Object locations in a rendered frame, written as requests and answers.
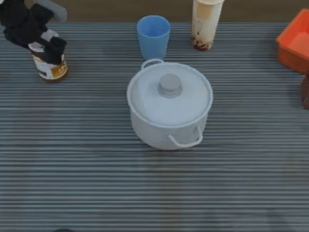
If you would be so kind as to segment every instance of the gray wooden surface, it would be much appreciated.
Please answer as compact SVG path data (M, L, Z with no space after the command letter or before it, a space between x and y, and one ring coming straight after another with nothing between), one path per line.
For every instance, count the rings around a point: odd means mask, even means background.
M178 152L130 126L133 24L50 25L69 43L59 84L0 38L0 231L308 231L309 111L303 76L276 60L285 25L221 24L207 53L172 25L166 60L214 90L204 141Z

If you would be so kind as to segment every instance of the red plastic bin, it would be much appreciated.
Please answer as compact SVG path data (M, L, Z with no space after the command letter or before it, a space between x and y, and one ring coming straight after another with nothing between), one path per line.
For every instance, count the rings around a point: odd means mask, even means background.
M309 71L309 9L303 9L276 39L279 62L299 73Z

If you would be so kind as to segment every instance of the pot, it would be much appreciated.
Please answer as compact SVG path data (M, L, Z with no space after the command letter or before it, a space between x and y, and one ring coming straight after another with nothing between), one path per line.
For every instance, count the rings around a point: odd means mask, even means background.
M126 94L133 130L146 144L177 150L202 142L213 93L196 69L148 60L132 78Z

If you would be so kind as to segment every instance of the lid knob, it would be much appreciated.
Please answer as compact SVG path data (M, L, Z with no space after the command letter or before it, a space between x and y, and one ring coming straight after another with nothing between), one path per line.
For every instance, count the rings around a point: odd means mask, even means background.
M175 74L165 74L161 77L158 92L165 98L176 98L182 93L183 87L180 77Z

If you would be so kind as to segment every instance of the pot handle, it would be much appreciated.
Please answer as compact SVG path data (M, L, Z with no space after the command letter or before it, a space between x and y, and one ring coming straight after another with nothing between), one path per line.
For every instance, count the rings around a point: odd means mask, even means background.
M177 142L177 140L174 138L174 136L172 136L171 134L169 135L169 139L178 147L178 148L189 148L189 147L193 147L196 146L198 144L200 144L203 140L203 133L201 131L201 129L199 127L196 128L197 132L198 132L198 140L196 140L193 143L190 144L180 144Z
M140 69L143 70L150 63L164 63L164 61L161 59L149 59L141 65Z

